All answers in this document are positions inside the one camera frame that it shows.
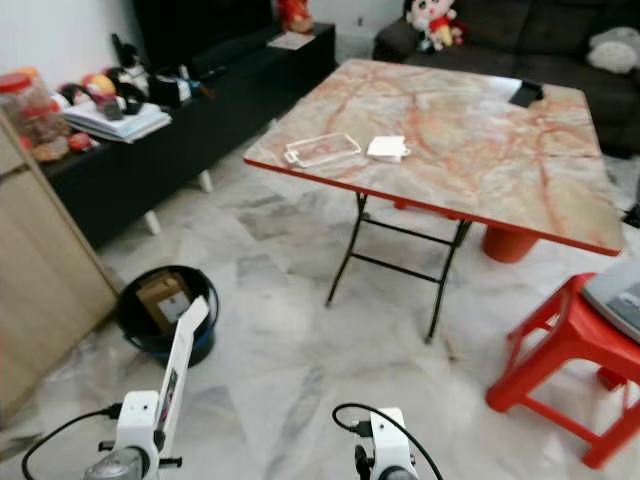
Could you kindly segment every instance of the trash bin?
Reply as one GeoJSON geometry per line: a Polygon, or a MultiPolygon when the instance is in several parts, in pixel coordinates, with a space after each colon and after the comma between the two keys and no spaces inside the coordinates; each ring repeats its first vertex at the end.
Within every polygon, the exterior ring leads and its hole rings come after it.
{"type": "Polygon", "coordinates": [[[211,280],[202,271],[182,265],[170,265],[140,275],[120,295],[117,310],[118,325],[124,333],[124,338],[134,347],[153,357],[161,365],[167,364],[173,335],[162,333],[136,296],[141,281],[163,270],[179,273],[191,290],[193,298],[202,295],[209,304],[209,314],[194,333],[193,349],[189,358],[191,367],[204,360],[211,352],[215,340],[214,327],[220,311],[218,293],[211,280]]]}

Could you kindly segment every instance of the white cabinet leg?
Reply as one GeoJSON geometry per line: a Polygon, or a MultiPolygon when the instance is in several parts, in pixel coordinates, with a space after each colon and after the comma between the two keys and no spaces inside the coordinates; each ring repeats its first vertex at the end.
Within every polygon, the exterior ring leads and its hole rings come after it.
{"type": "Polygon", "coordinates": [[[156,216],[156,212],[153,210],[149,210],[144,214],[144,221],[147,224],[147,228],[151,235],[159,235],[162,232],[162,228],[160,228],[160,222],[158,221],[158,217],[156,216]]]}
{"type": "Polygon", "coordinates": [[[198,182],[200,182],[200,188],[204,193],[213,192],[213,184],[211,183],[211,174],[209,174],[209,170],[203,170],[198,175],[198,182]]]}

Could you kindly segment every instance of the red plastic stool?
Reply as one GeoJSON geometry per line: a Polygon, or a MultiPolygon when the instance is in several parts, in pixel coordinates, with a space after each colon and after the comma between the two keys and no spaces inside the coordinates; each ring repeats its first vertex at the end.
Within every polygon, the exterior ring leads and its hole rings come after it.
{"type": "Polygon", "coordinates": [[[640,401],[628,406],[627,382],[640,383],[640,345],[612,327],[582,298],[582,287],[594,275],[569,279],[508,335],[513,351],[502,378],[489,389],[487,403],[498,412],[524,405],[582,437],[591,445],[582,461],[591,468],[600,468],[640,429],[640,401]],[[558,320],[552,326],[549,321],[556,315],[558,320]],[[549,334],[516,362],[523,339],[537,329],[549,334]],[[529,397],[531,391],[572,359],[601,365],[598,378],[607,388],[625,384],[627,389],[622,416],[602,435],[529,397]]]}

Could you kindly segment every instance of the wooden cabinet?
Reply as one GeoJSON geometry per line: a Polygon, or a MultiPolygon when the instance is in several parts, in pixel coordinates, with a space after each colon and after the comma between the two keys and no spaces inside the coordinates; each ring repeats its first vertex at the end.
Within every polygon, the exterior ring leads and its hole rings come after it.
{"type": "Polygon", "coordinates": [[[6,413],[101,320],[116,293],[0,118],[0,401],[6,413]]]}

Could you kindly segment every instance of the black cable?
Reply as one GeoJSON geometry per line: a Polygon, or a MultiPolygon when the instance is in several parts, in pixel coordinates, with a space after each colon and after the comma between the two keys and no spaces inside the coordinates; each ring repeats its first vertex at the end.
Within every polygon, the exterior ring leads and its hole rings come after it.
{"type": "Polygon", "coordinates": [[[49,435],[42,437],[27,451],[27,453],[24,454],[24,457],[22,457],[21,467],[22,467],[22,475],[24,475],[24,478],[26,478],[27,480],[36,480],[31,475],[31,472],[29,472],[29,458],[31,458],[31,455],[33,455],[36,452],[36,450],[38,450],[42,445],[44,445],[46,442],[51,440],[52,437],[56,436],[58,433],[65,430],[66,428],[69,428],[74,423],[77,423],[80,420],[85,420],[90,417],[97,417],[100,415],[104,415],[106,417],[109,417],[112,420],[115,420],[120,416],[120,410],[122,410],[122,404],[114,403],[108,408],[103,408],[102,410],[96,410],[95,412],[85,413],[84,415],[80,415],[79,417],[76,417],[73,420],[69,420],[64,425],[56,428],[49,435]]]}
{"type": "Polygon", "coordinates": [[[349,425],[342,423],[338,418],[338,412],[341,410],[345,410],[347,408],[359,408],[361,410],[367,410],[368,412],[372,412],[372,413],[375,413],[376,415],[380,415],[382,418],[387,420],[389,423],[391,423],[391,425],[396,427],[398,430],[404,433],[404,435],[409,440],[411,440],[411,443],[415,445],[415,447],[420,451],[420,453],[425,458],[425,460],[429,462],[429,466],[431,467],[431,470],[433,470],[433,473],[436,476],[436,478],[438,480],[443,480],[442,474],[440,473],[440,470],[438,470],[438,466],[436,465],[436,462],[433,461],[433,459],[431,458],[431,455],[429,455],[429,453],[420,444],[420,442],[416,440],[415,437],[411,435],[411,433],[409,433],[409,431],[406,428],[404,428],[402,425],[396,422],[389,415],[387,415],[384,412],[381,412],[377,408],[373,408],[373,407],[370,407],[369,405],[364,405],[362,403],[343,403],[341,405],[338,405],[336,408],[333,409],[333,412],[331,412],[331,418],[333,418],[333,421],[336,423],[336,425],[338,425],[340,428],[344,428],[349,432],[357,433],[357,427],[350,427],[349,425]]]}

